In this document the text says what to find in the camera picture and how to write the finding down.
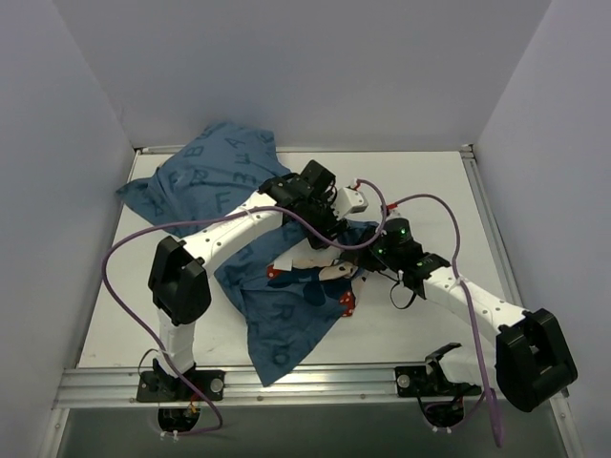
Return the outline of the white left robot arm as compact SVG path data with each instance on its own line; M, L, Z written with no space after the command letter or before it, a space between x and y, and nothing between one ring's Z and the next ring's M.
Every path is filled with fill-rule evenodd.
M160 330L154 370L158 389L169 399L181 400L192 390L195 323L212 301L210 277L246 245L290 219L307 230L312 248L334 245L348 229L346 217L368 206L356 183L340 189L334 184L334 174L311 160L300 174L270 177L231 212L204 219L198 233L158 244L148 286Z

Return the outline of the blue letter-print pillowcase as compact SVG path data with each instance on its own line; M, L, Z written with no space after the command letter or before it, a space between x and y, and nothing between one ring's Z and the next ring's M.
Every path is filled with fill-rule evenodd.
M117 194L153 225L190 221L190 226L170 231L183 238L201 230L202 220L231 212L263 181L288 172L277 158L272 132L219 122L208 125L151 177L134 179ZM244 316L248 353L264 386L292 371L342 317L331 302L307 303L302 286L267 284L267 266L305 238L306 229L291 221L246 245L214 274L225 297ZM333 255L341 258L336 248L313 254Z

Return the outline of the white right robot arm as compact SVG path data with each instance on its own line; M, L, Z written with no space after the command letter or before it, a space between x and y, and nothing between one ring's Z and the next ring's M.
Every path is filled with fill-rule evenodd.
M435 350L423 372L432 392L488 383L514 407L530 412L577 379L554 314L511 304L460 277L448 260L425 251L413 239L406 219L387 221L373 244L343 257L369 272L391 271L417 297L450 311L493 346L483 357L460 343Z

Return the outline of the white pillow with print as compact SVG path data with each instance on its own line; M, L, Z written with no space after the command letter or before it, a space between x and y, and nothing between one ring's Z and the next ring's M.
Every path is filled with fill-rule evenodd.
M307 303L337 305L343 318L353 316L369 273L339 255L277 259L266 268L267 284L275 288L302 286Z

